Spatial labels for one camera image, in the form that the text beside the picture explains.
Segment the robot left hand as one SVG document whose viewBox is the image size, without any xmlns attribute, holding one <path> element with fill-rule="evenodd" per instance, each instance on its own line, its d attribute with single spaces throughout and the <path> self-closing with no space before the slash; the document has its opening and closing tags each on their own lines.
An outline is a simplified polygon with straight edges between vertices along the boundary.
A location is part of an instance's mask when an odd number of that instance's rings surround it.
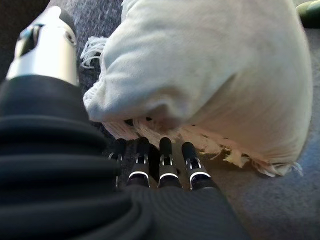
<svg viewBox="0 0 320 240">
<path fill-rule="evenodd" d="M 127 185 L 126 142 L 102 156 L 76 69 L 76 30 L 52 6 L 19 35 L 0 88 L 0 237 L 3 240 L 248 240 L 190 142 L 182 145 L 189 190 L 164 137 L 149 157 L 141 138 Z"/>
</svg>

